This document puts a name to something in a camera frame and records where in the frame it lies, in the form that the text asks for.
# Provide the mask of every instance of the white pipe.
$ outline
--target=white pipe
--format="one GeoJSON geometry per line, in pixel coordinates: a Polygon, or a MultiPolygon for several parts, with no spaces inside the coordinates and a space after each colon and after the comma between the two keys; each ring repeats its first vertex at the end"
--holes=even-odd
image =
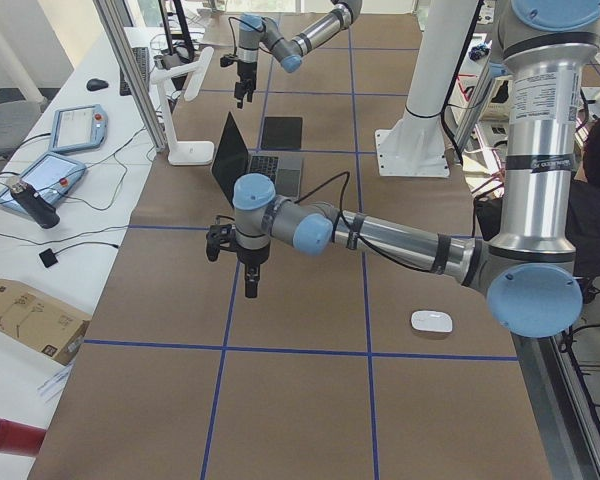
{"type": "Polygon", "coordinates": [[[9,46],[9,42],[2,36],[2,33],[0,33],[0,61],[24,98],[32,102],[44,102],[45,99],[40,90],[38,90],[27,70],[9,46]]]}
{"type": "Polygon", "coordinates": [[[380,175],[448,177],[440,119],[479,0],[432,0],[407,98],[392,130],[376,132],[380,175]]]}

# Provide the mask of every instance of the white mouse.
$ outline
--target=white mouse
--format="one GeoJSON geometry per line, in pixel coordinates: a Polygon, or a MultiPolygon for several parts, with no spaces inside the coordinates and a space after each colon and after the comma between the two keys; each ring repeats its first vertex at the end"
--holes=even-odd
{"type": "Polygon", "coordinates": [[[411,315],[411,326],[421,332],[450,333],[453,320],[444,312],[418,310],[411,315]]]}

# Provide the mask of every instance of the chair seat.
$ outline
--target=chair seat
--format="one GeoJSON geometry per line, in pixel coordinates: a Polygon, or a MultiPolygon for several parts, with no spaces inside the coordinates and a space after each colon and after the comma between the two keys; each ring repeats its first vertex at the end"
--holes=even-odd
{"type": "Polygon", "coordinates": [[[15,152],[40,115],[36,102],[0,103],[0,157],[15,152]]]}

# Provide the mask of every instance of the blue joint cap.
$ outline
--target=blue joint cap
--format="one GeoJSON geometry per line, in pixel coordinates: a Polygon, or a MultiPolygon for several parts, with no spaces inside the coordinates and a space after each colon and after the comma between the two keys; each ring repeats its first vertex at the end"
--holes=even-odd
{"type": "Polygon", "coordinates": [[[249,173],[233,186],[233,206],[238,210],[257,210],[276,196],[273,182],[259,173],[249,173]]]}
{"type": "Polygon", "coordinates": [[[509,70],[501,63],[489,62],[489,75],[491,75],[491,78],[503,77],[509,75],[509,70]]]}
{"type": "Polygon", "coordinates": [[[600,18],[600,0],[511,0],[521,22],[547,32],[582,28],[600,18]]]}
{"type": "Polygon", "coordinates": [[[293,73],[302,65],[302,57],[300,55],[289,55],[287,58],[283,58],[280,62],[285,72],[293,73]]]}
{"type": "Polygon", "coordinates": [[[582,293],[569,272],[555,265],[527,263],[502,272],[487,291],[495,319],[513,333],[557,335],[578,320],[582,293]]]}
{"type": "Polygon", "coordinates": [[[319,213],[306,216],[293,234],[293,248],[307,255],[320,255],[331,240],[333,224],[319,213]]]}
{"type": "Polygon", "coordinates": [[[243,13],[240,15],[240,30],[262,30],[262,17],[252,15],[251,13],[243,13]]]}

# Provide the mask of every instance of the white stand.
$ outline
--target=white stand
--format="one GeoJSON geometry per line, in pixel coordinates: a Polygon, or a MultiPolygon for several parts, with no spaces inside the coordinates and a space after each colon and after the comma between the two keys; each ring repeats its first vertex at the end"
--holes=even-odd
{"type": "Polygon", "coordinates": [[[197,62],[188,63],[180,67],[174,67],[170,70],[158,70],[151,76],[151,83],[158,87],[158,96],[162,107],[162,118],[164,119],[165,134],[169,145],[169,163],[171,165],[208,165],[213,160],[213,142],[209,141],[178,141],[176,130],[173,126],[171,109],[167,100],[167,92],[164,83],[173,77],[192,73],[189,79],[189,85],[184,92],[184,99],[190,102],[198,96],[200,86],[207,73],[213,48],[207,47],[200,52],[200,58],[197,62]]]}
{"type": "Polygon", "coordinates": [[[407,98],[408,110],[392,130],[376,131],[380,175],[449,176],[440,118],[436,114],[442,110],[458,58],[464,54],[464,38],[478,1],[432,0],[407,98]]]}

